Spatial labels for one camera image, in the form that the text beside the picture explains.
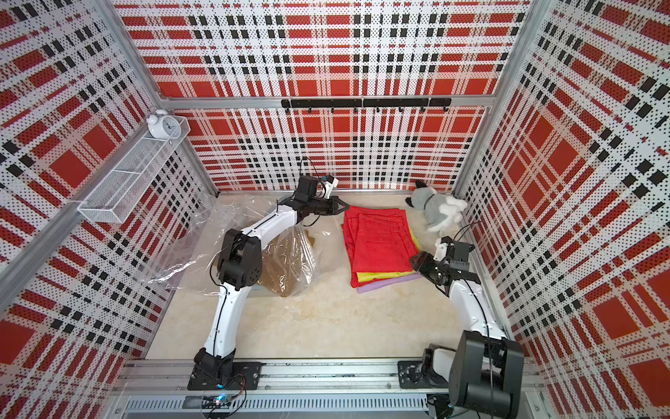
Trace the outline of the red trousers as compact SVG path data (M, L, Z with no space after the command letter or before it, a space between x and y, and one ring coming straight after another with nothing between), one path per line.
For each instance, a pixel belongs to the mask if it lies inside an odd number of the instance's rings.
M355 245L356 245L356 232L349 226L347 222L342 223L342 230L344 236L345 250L347 251L348 260L351 268L351 280L350 285L353 289L357 289L360 286L358 274L354 270L354 256L355 256Z
M356 232L355 272L411 271L410 258L419 253L403 209L352 206L344 222Z

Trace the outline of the clear plastic vacuum bag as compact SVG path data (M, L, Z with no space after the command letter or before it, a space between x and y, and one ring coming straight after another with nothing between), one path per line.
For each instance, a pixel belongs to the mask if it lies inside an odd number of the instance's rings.
M289 297L319 276L317 232L338 204L323 197L205 198L194 226L153 257L141 280L169 292L216 297L242 289Z

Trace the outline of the brown trousers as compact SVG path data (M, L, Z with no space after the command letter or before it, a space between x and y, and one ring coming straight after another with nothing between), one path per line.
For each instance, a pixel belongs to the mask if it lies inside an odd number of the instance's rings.
M305 291L319 272L313 242L302 225L274 238L262 252L263 271L258 284L283 298Z

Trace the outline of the lime green trousers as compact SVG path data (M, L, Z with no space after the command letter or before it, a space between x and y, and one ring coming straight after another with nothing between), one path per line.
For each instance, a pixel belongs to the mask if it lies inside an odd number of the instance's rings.
M415 237L415 234L410 230L410 237L418 251L422 250L422 246L420 245L420 242L417 237ZM403 276L407 276L410 274L413 274L414 271L406 271L406 272L357 272L356 273L356 279L360 284L366 284L366 283L372 283L377 280L387 280L387 279L394 279L394 278L399 278Z

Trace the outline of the purple trousers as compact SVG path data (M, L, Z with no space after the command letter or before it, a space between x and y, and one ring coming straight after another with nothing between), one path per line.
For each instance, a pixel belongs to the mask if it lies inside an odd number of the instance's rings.
M408 281L416 280L416 279L421 279L422 275L420 275L418 272L414 272L405 276L401 277L396 277L392 279L382 279L380 281L376 281L370 284L366 284L364 286L361 286L357 289L357 293L369 293L371 291L378 290L380 288L384 288L387 286L392 286L395 284L401 284L405 283Z

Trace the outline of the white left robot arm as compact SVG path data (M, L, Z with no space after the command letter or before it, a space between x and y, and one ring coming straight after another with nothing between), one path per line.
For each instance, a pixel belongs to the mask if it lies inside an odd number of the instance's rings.
M212 259L219 287L219 300L212 328L194 357L188 390L219 390L233 387L256 389L254 375L259 362L235 362L237 329L245 302L263 273L263 251L280 234L311 215L336 216L350 205L333 195L338 186L334 176L300 176L298 188L277 202L276 208L242 230L230 229L223 236L219 253Z

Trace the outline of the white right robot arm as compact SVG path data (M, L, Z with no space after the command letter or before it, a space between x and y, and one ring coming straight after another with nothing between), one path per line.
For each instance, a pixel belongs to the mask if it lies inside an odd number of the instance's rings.
M455 407L478 417L516 418L521 403L524 352L495 320L483 281L469 270L472 244L452 237L438 240L435 253L421 252L412 267L455 306L462 335L455 348L429 345L422 361L404 372L400 384L447 389L434 396L437 418L447 418Z

